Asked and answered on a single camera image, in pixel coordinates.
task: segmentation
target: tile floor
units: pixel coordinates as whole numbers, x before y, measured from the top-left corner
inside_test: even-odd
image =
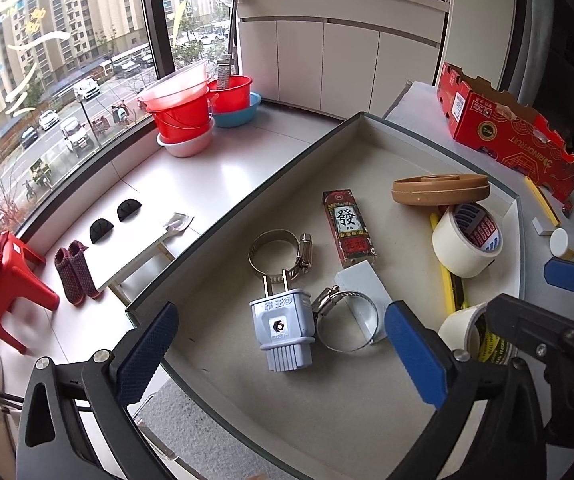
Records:
[[[41,356],[51,357],[56,364],[87,360],[98,349],[113,348],[132,328],[125,307],[109,290],[97,301],[87,298],[79,307],[64,299],[61,282],[51,263],[58,247],[67,247],[75,239],[87,239],[91,222],[102,216],[103,211],[115,209],[125,198],[136,198],[157,208],[161,221],[172,211],[195,217],[182,235],[166,241],[171,253],[178,256],[248,193],[338,123],[308,112],[262,105],[250,124],[217,129],[205,152],[178,159],[159,150],[125,174],[46,252],[48,263],[40,270],[40,276],[63,298],[59,308],[51,313],[19,299],[13,312],[4,319],[4,327],[28,347],[27,354],[21,355],[0,341],[5,391],[24,396],[34,362]],[[152,258],[123,283],[126,295],[136,297],[168,263],[162,254]],[[142,400],[168,379],[159,367]],[[129,410],[133,413],[137,408],[135,404]],[[105,469],[124,478],[92,414],[84,413],[83,420]],[[178,478],[192,478],[175,463],[170,467]]]

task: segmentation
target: road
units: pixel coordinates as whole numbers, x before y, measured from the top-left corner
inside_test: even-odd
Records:
[[[84,102],[85,110],[91,121],[104,115],[112,126],[109,135],[101,139],[101,142],[107,142],[110,137],[115,136],[122,130],[119,125],[114,126],[113,124],[111,106],[122,101],[128,104],[130,110],[134,108],[136,91],[144,87],[144,82],[155,79],[153,70],[153,68],[145,69],[141,74],[129,79],[111,78],[100,85],[99,95]],[[58,111],[58,115],[60,118],[58,123],[46,132],[39,130],[40,136],[38,140],[27,149],[23,149],[22,146],[17,147],[0,165],[0,199],[3,195],[7,195],[11,196],[17,205],[25,202],[27,190],[23,183],[26,180],[29,180],[31,186],[38,192],[39,198],[42,194],[48,192],[48,189],[36,189],[37,186],[31,181],[29,168],[39,158],[42,158],[52,168],[53,183],[60,180],[78,164],[78,158],[65,145],[60,132],[60,124],[67,118],[75,117],[80,124],[85,125],[88,131],[90,126],[78,102],[66,105],[62,110]]]

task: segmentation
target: white cabinet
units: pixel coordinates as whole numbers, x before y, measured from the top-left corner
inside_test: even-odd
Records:
[[[348,118],[369,110],[378,35],[377,30],[325,23],[323,112]]]
[[[252,91],[278,101],[276,22],[239,22],[240,73],[253,79]]]
[[[278,21],[277,34],[281,101],[320,110],[323,23]]]
[[[382,117],[408,80],[433,83],[439,49],[381,32],[369,113]]]

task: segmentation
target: power plug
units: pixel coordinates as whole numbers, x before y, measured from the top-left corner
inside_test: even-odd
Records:
[[[272,283],[263,276],[265,297],[252,301],[254,329],[260,349],[274,372],[305,368],[311,364],[310,344],[314,342],[314,315],[311,295],[301,288],[289,289],[289,277],[283,269],[285,291],[274,294]]]

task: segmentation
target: plug prong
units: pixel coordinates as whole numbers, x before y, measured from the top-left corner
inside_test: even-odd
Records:
[[[263,276],[263,286],[265,287],[265,297],[269,298],[269,296],[273,295],[272,290],[272,282],[269,281],[267,276]]]
[[[287,275],[287,269],[283,269],[283,283],[285,284],[285,292],[287,292],[290,288],[289,276]]]

